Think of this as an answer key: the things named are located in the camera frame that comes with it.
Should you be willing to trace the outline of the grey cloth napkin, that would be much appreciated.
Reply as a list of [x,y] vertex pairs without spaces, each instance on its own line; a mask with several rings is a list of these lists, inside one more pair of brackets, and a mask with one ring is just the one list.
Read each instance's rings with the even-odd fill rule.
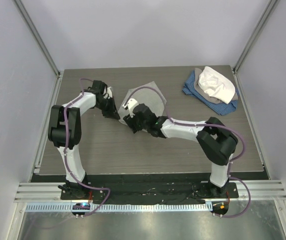
[[138,88],[132,88],[129,89],[121,103],[120,108],[118,109],[118,114],[120,116],[119,122],[121,124],[126,125],[125,121],[123,120],[123,117],[129,114],[127,110],[124,109],[123,105],[126,103],[126,101],[130,98],[133,98],[138,101],[139,104],[145,104],[150,108],[150,110],[157,116],[162,116],[165,110],[165,104],[167,103],[167,100],[165,99],[164,95],[162,94],[161,90],[158,88],[155,81],[151,81],[147,84],[142,85],[141,87],[147,87],[142,88],[138,91],[136,91],[131,97],[130,95]]

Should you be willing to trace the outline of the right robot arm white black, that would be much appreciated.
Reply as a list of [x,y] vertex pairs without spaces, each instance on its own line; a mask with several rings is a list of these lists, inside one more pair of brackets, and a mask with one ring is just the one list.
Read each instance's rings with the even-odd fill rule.
[[235,153],[238,139],[217,118],[208,121],[190,122],[171,120],[167,116],[156,116],[143,103],[126,103],[128,112],[123,120],[133,133],[146,131],[155,138],[178,138],[197,142],[205,156],[211,161],[208,189],[200,196],[219,198],[227,192],[229,163]]

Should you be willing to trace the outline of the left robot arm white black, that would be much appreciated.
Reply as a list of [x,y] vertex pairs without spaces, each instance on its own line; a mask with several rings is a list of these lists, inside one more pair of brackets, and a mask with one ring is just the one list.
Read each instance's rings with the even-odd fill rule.
[[82,115],[90,109],[99,109],[103,117],[119,120],[112,87],[100,80],[81,89],[77,97],[63,105],[53,105],[48,124],[48,140],[59,151],[66,171],[66,189],[72,189],[76,198],[83,200],[90,190],[105,190],[88,185],[79,152],[82,138]]

